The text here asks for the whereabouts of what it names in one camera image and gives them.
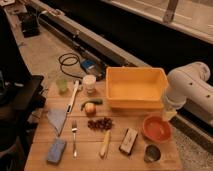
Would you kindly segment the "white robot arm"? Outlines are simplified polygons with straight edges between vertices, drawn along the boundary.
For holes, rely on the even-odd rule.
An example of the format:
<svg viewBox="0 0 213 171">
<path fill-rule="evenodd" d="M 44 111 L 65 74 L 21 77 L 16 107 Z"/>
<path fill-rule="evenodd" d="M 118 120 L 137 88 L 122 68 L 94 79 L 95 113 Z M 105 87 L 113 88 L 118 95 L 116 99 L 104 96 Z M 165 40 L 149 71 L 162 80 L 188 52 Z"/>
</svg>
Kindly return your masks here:
<svg viewBox="0 0 213 171">
<path fill-rule="evenodd" d="M 213 127 L 213 86 L 207 83 L 211 75 L 203 62 L 193 62 L 171 70 L 168 86 L 162 95 L 164 121 L 170 121 L 183 106 Z"/>
</svg>

